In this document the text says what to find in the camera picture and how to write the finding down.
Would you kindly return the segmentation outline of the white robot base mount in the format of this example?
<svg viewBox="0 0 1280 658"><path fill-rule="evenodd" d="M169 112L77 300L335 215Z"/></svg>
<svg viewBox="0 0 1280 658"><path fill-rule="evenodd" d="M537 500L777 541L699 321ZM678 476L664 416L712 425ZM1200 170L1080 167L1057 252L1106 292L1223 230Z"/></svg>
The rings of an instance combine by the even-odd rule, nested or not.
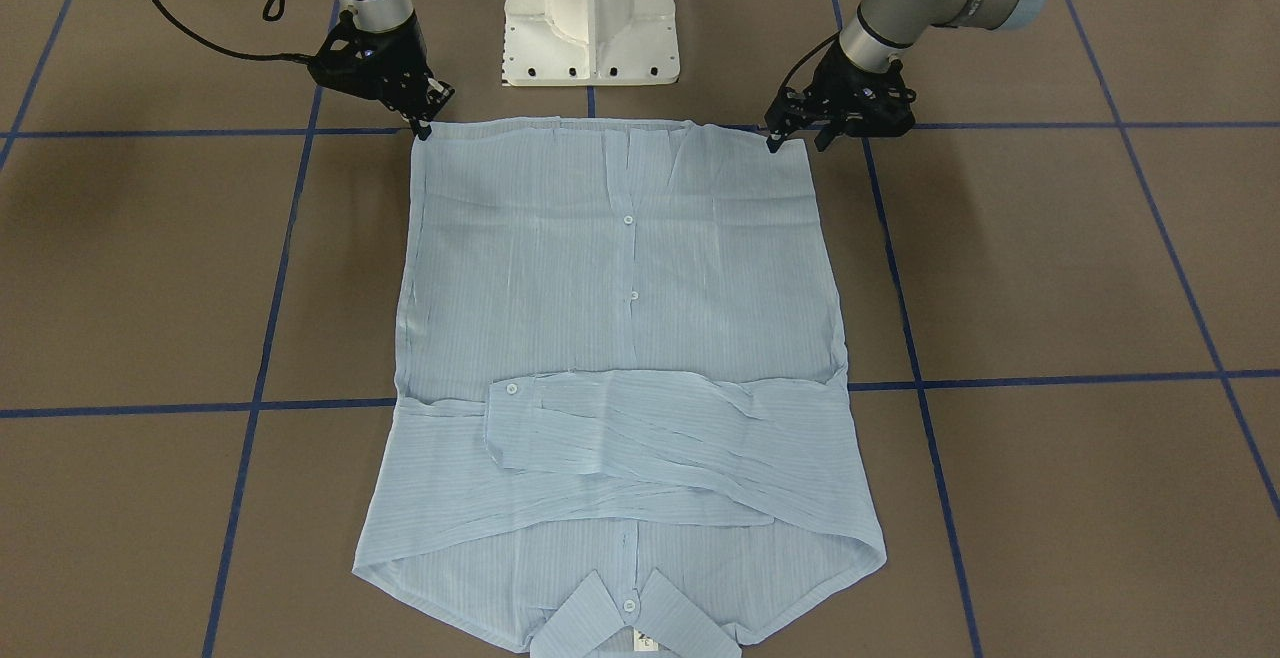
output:
<svg viewBox="0 0 1280 658"><path fill-rule="evenodd" d="M650 87L681 76L675 0L506 0L507 87Z"/></svg>

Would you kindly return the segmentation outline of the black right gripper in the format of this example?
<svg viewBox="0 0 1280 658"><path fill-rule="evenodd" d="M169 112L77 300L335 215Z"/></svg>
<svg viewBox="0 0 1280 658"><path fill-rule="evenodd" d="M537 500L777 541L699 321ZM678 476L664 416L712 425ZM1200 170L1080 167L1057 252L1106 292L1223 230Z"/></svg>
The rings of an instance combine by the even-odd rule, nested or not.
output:
<svg viewBox="0 0 1280 658"><path fill-rule="evenodd" d="M416 17L389 32L366 35L366 51L372 99L413 125L415 140L428 140L454 88L430 69Z"/></svg>

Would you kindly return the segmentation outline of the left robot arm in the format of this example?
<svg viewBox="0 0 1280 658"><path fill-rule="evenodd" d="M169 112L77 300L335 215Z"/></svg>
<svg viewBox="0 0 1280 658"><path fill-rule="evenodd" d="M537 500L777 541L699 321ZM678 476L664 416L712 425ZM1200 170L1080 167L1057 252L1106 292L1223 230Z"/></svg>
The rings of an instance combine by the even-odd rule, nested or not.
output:
<svg viewBox="0 0 1280 658"><path fill-rule="evenodd" d="M796 131L817 125L814 146L838 137L896 138L916 124L915 90L902 56L927 29L1020 29L1046 0L860 0L851 19L788 70L764 116L776 154Z"/></svg>

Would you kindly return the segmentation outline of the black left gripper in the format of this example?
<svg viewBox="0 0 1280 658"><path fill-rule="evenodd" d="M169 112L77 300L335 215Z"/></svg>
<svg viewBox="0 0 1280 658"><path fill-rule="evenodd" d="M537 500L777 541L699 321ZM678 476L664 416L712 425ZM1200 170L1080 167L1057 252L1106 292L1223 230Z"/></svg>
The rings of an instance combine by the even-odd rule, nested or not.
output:
<svg viewBox="0 0 1280 658"><path fill-rule="evenodd" d="M820 56L814 67L810 83L804 90L794 90L791 79L800 67ZM765 147L777 155L785 146L788 134L815 122L827 122L814 134L814 147L826 152L835 140L842 134L874 134L878 119L868 108L874 93L881 88L881 76L864 70L854 64L838 38L824 38L800 58L785 79L765 111Z"/></svg>

